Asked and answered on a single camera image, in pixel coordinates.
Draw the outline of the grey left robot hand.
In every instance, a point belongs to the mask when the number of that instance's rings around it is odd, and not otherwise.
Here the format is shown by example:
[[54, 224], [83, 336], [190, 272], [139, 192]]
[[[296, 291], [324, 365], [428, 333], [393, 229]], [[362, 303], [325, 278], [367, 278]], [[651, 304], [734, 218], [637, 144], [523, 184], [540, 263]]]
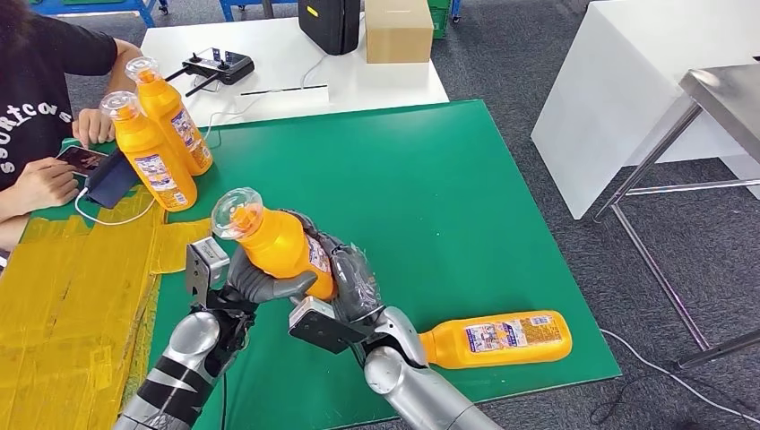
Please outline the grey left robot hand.
[[310, 270], [290, 278], [275, 278], [252, 264], [239, 245], [231, 257], [224, 288], [232, 290], [234, 298], [260, 305], [280, 298], [303, 297], [316, 281], [316, 273]]

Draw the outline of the person's left hand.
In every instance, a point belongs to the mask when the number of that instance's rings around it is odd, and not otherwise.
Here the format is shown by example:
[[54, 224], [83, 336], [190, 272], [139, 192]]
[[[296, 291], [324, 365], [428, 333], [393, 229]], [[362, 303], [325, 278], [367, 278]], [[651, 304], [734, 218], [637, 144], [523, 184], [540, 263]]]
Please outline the person's left hand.
[[95, 108], [85, 108], [79, 112], [72, 123], [72, 133], [83, 148], [112, 142], [116, 137], [111, 117]]

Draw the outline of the person's right hand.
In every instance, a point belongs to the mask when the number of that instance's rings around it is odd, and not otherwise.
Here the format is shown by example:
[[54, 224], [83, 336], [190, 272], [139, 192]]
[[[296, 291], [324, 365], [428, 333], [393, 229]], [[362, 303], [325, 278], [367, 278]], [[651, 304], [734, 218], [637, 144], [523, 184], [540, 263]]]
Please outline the person's right hand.
[[67, 204], [79, 193], [74, 167], [54, 158], [28, 163], [12, 189], [20, 214]]

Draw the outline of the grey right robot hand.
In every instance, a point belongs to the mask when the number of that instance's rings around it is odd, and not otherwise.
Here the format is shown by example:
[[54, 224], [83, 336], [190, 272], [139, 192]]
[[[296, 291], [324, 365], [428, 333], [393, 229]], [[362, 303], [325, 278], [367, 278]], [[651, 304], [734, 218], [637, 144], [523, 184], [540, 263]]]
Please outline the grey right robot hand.
[[307, 236], [315, 239], [326, 251], [337, 288], [332, 306], [341, 320], [365, 324], [374, 321], [384, 309], [384, 304], [364, 252], [354, 244], [343, 242], [321, 230], [307, 215], [290, 209], [284, 211], [295, 216]]

